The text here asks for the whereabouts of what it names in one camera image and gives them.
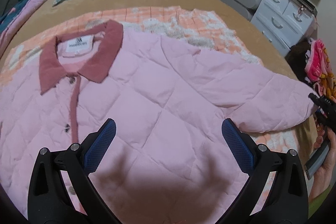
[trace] drawer handle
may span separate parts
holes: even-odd
[[[280,1],[279,0],[273,0],[275,3],[280,3]]]
[[[265,31],[262,31],[261,33],[272,43],[272,39],[267,37],[267,35],[265,34]]]
[[[293,17],[296,19],[296,21],[302,22],[302,20],[297,15],[295,15],[295,13],[293,13]]]
[[[272,23],[273,23],[273,25],[274,25],[275,27],[277,27],[278,29],[282,29],[282,28],[283,28],[283,26],[282,26],[279,22],[277,22],[277,21],[274,19],[274,17],[272,17]]]

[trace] pink clothing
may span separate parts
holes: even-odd
[[[102,31],[74,81],[55,45]],[[110,21],[59,36],[3,87],[1,183],[26,215],[39,150],[67,149],[73,135],[82,142],[112,118],[116,137],[90,179],[114,214],[125,224],[213,224],[247,179],[224,141],[222,121],[230,117],[248,132],[290,128],[311,115],[312,89],[239,56],[130,29],[121,34]],[[83,56],[67,58],[77,63]],[[68,189],[67,176],[64,182]]]
[[[0,58],[17,31],[20,30],[30,16],[46,1],[47,0],[28,0],[20,13],[8,24],[0,35]]]

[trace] jacket sleeve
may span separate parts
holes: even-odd
[[[182,45],[170,38],[163,39],[161,47],[174,70],[243,132],[285,130],[315,110],[308,98],[310,87],[247,63],[239,55]]]

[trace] human hand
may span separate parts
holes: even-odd
[[[324,131],[317,136],[316,142],[314,143],[315,149],[321,146],[323,142],[323,135]],[[328,128],[328,138],[330,140],[330,150],[323,164],[314,174],[314,183],[309,195],[309,201],[312,201],[314,198],[323,193],[329,187],[331,181],[331,175],[336,163],[336,135],[330,128]]]

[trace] dark pink collar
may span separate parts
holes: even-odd
[[[121,47],[124,34],[123,26],[112,20],[87,31],[55,36],[43,47],[39,67],[41,94],[55,87],[65,76],[73,75],[73,73],[68,73],[58,61],[57,45],[66,40],[96,34],[101,31],[105,32],[105,36],[98,47],[98,51],[77,73],[96,83],[101,83],[106,78]]]

